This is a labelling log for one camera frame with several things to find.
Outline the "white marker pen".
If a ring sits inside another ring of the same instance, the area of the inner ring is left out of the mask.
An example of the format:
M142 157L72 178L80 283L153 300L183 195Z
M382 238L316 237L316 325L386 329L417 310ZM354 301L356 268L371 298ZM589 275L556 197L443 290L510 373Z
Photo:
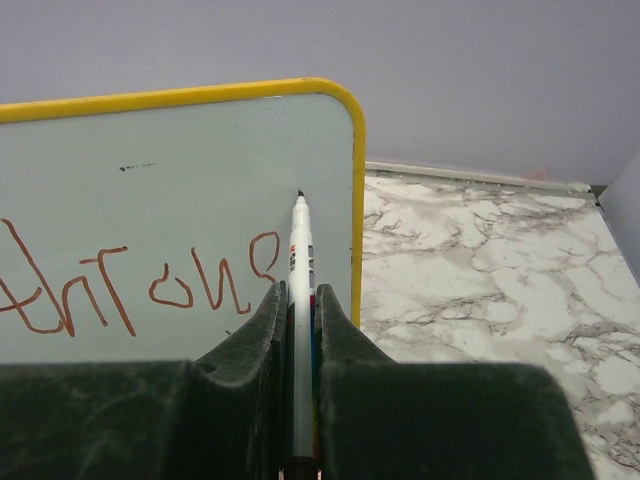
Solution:
M314 399L315 269L310 209L299 191L292 210L289 250L288 307L292 347L292 446L293 458L316 456L316 408Z

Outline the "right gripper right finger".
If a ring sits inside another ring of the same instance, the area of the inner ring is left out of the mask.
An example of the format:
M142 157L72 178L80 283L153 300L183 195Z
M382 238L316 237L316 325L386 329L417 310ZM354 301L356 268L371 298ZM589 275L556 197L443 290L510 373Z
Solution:
M522 363L399 363L344 314L329 285L321 327L326 479L590 479L563 390Z

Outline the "yellow framed whiteboard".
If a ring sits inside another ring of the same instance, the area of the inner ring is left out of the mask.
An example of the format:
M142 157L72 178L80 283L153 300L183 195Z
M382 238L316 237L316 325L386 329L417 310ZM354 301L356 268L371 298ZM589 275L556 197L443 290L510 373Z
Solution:
M1 360L194 359L289 269L360 318L366 122L316 77L5 104Z

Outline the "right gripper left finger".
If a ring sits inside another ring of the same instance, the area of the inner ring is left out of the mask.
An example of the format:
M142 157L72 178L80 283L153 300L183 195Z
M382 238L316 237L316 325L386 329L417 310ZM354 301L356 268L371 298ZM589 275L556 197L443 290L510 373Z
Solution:
M1 369L5 479L275 479L286 288L195 361Z

